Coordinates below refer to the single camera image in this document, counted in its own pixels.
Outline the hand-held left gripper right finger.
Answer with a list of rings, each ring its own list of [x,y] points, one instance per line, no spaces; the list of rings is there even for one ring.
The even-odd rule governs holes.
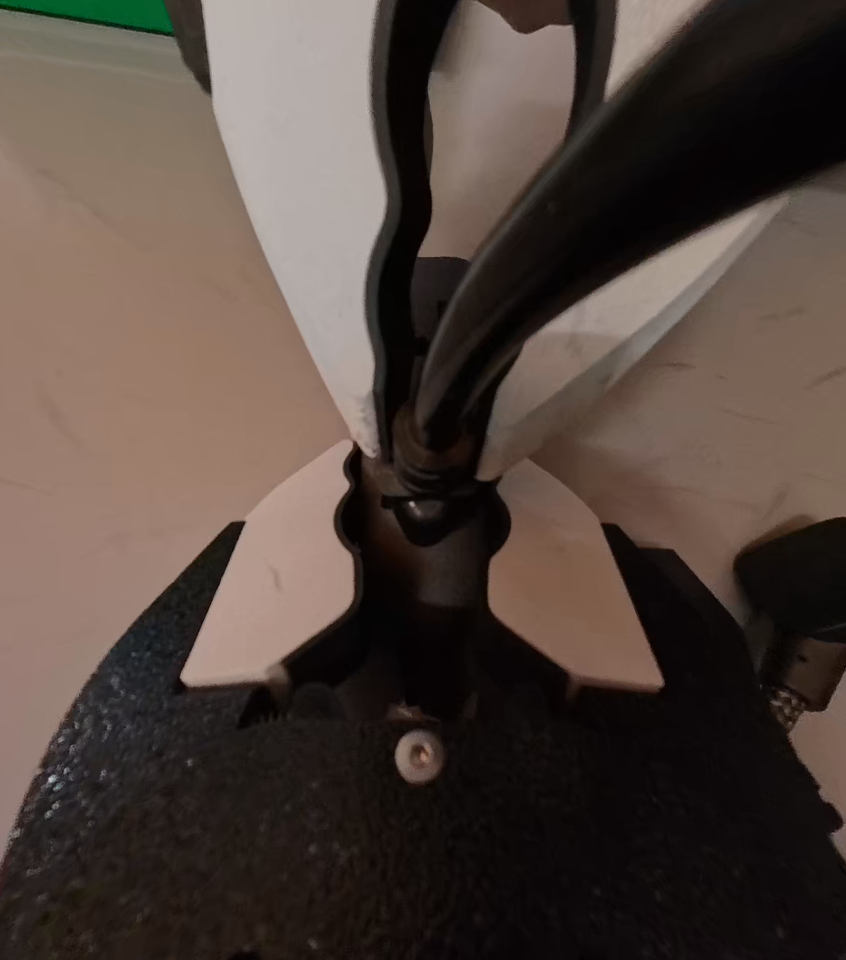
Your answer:
[[[661,690],[661,669],[597,515],[529,460],[497,490],[509,532],[489,560],[489,611],[581,686]]]

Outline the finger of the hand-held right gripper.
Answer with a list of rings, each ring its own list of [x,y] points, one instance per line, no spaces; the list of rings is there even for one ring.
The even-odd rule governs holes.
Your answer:
[[[435,2],[176,2],[175,34],[334,404],[366,455],[390,458],[431,216]]]
[[[570,126],[568,2],[479,2],[478,238]],[[788,200],[760,202],[603,286],[525,344],[493,402],[479,477],[501,476],[592,406],[707,293]]]

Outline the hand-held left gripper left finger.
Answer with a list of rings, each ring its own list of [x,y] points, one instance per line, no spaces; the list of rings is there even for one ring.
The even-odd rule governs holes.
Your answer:
[[[358,467],[358,447],[338,442],[248,513],[182,669],[186,688],[288,681],[291,658],[356,609],[360,561],[343,514]]]

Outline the black plug adapter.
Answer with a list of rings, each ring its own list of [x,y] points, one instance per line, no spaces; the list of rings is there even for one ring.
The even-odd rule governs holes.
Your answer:
[[[846,517],[774,529],[741,550],[733,574],[754,670],[790,732],[827,709],[846,671]]]

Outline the green storage bin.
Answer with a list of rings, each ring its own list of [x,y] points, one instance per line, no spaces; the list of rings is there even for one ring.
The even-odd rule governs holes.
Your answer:
[[[0,9],[172,36],[164,1],[0,1]]]

